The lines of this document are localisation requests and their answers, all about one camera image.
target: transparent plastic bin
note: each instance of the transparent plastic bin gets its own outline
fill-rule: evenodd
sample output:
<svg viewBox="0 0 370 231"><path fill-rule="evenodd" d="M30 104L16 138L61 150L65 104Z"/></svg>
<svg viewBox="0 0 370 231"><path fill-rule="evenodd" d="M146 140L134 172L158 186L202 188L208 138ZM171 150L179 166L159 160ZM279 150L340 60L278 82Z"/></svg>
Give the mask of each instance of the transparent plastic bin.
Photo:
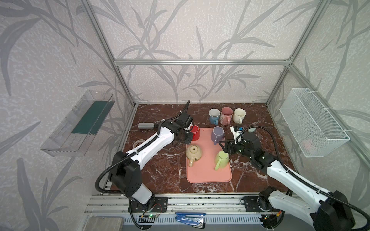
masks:
<svg viewBox="0 0 370 231"><path fill-rule="evenodd" d="M52 156L84 156L114 102L111 93L87 90L41 150Z"/></svg>
<svg viewBox="0 0 370 231"><path fill-rule="evenodd" d="M292 88L280 112L306 157L326 156L350 139L308 88Z"/></svg>

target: wallpaper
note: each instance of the wallpaper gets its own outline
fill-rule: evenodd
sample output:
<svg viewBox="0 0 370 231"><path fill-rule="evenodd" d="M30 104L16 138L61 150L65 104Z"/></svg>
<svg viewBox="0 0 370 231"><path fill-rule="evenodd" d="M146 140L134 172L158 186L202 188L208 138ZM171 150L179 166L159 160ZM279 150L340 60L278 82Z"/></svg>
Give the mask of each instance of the wallpaper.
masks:
<svg viewBox="0 0 370 231"><path fill-rule="evenodd" d="M76 230L132 107L69 0L0 2L0 230ZM116 100L84 157L40 150L86 90Z"/></svg>
<svg viewBox="0 0 370 231"><path fill-rule="evenodd" d="M369 147L370 1L331 1L294 65ZM370 213L370 171L348 144L325 157L306 158L279 109L291 88L302 87L288 74L269 105L278 131L300 174ZM364 218L354 212L356 227Z"/></svg>
<svg viewBox="0 0 370 231"><path fill-rule="evenodd" d="M289 58L318 2L91 0L115 59ZM137 102L265 102L279 70L121 67Z"/></svg>

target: brown marble table surface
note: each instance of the brown marble table surface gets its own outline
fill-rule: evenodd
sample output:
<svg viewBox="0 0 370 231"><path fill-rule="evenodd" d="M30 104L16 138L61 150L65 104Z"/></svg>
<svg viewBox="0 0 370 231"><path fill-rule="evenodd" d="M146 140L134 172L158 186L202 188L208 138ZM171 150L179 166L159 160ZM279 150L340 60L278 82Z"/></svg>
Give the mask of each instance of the brown marble table surface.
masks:
<svg viewBox="0 0 370 231"><path fill-rule="evenodd" d="M258 125L269 128L276 137L279 152L284 163L293 168L292 162L286 152L283 142L276 130L271 116L264 103L191 103L188 114L194 118L194 123L200 128L212 128L215 125L209 122L208 112L211 108L221 111L222 107L231 107L233 110L242 108L246 111L243 126ZM140 122L156 122L161 119L173 117L178 114L184 104L140 104L136 112L131 130L126 141L124 152L132 149L135 141L148 139L155 130L139 130L137 124ZM230 125L219 125L224 128L225 139L232 139ZM264 151L275 154L271 137L262 129L256 130L261 140ZM189 183L186 179L186 145L176 142L169 144L158 152L142 169L142 182L153 193L230 193L230 192L260 192L268 186L273 186L280 191L287 188L255 169L248 158L240 155L230 156L230 167L232 179L228 182L215 183Z"/></svg>

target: blue stapler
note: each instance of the blue stapler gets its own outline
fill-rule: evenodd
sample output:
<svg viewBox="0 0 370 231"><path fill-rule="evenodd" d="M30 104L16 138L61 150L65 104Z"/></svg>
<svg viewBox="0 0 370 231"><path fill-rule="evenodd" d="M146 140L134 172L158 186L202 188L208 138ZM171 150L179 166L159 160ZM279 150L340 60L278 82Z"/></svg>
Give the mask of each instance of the blue stapler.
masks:
<svg viewBox="0 0 370 231"><path fill-rule="evenodd" d="M201 228L204 229L206 224L204 223L204 217L205 213L176 213L176 221L191 225L195 228Z"/></svg>

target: mug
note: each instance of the mug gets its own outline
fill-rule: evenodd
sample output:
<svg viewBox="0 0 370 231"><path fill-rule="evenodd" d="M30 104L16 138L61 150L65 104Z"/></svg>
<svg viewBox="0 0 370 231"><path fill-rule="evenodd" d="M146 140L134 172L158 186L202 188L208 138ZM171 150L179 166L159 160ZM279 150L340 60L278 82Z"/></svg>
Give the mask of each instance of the mug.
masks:
<svg viewBox="0 0 370 231"><path fill-rule="evenodd" d="M229 163L229 154L224 151L220 151L215 158L215 170L219 168L224 168Z"/></svg>
<svg viewBox="0 0 370 231"><path fill-rule="evenodd" d="M199 132L199 127L197 125L194 125L193 128L190 130L193 133L193 139L192 141L196 141L201 136Z"/></svg>
<svg viewBox="0 0 370 231"><path fill-rule="evenodd" d="M189 167L193 166L194 161L202 157L202 150L198 145L190 145L186 149L186 157L190 160Z"/></svg>
<svg viewBox="0 0 370 231"><path fill-rule="evenodd" d="M218 144L219 141L223 140L223 135L224 131L222 127L214 127L212 134L211 134L211 139L213 141L213 144L216 145Z"/></svg>
<svg viewBox="0 0 370 231"><path fill-rule="evenodd" d="M233 120L234 120L234 123L243 123L243 119L245 117L245 110L241 109L241 108L237 108L235 109L234 111L234 115L233 115Z"/></svg>
<svg viewBox="0 0 370 231"><path fill-rule="evenodd" d="M228 125L230 124L231 117L232 117L232 109L229 107L223 107L221 109L220 122L223 125Z"/></svg>
<svg viewBox="0 0 370 231"><path fill-rule="evenodd" d="M212 108L209 110L209 121L214 125L218 125L218 118L220 118L220 114L220 110Z"/></svg>

